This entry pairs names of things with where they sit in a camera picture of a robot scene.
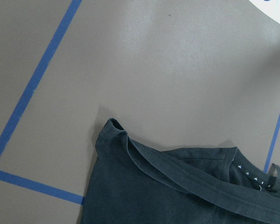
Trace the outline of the black printed t-shirt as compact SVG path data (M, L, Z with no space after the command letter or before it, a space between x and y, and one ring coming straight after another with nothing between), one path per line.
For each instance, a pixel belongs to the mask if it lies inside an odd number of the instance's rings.
M237 147L158 151L110 118L95 149L83 224L280 224L280 169Z

